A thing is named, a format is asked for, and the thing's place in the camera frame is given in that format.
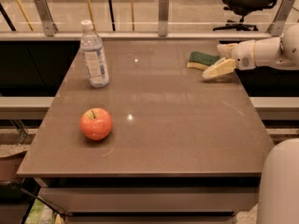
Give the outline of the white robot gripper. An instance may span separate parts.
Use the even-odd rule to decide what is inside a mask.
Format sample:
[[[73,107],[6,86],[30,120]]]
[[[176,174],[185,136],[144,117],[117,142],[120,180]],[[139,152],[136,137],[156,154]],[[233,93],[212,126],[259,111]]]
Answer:
[[[249,40],[240,43],[218,44],[218,52],[225,58],[219,59],[203,72],[204,79],[221,77],[239,70],[251,70],[255,68],[254,62],[255,41]]]

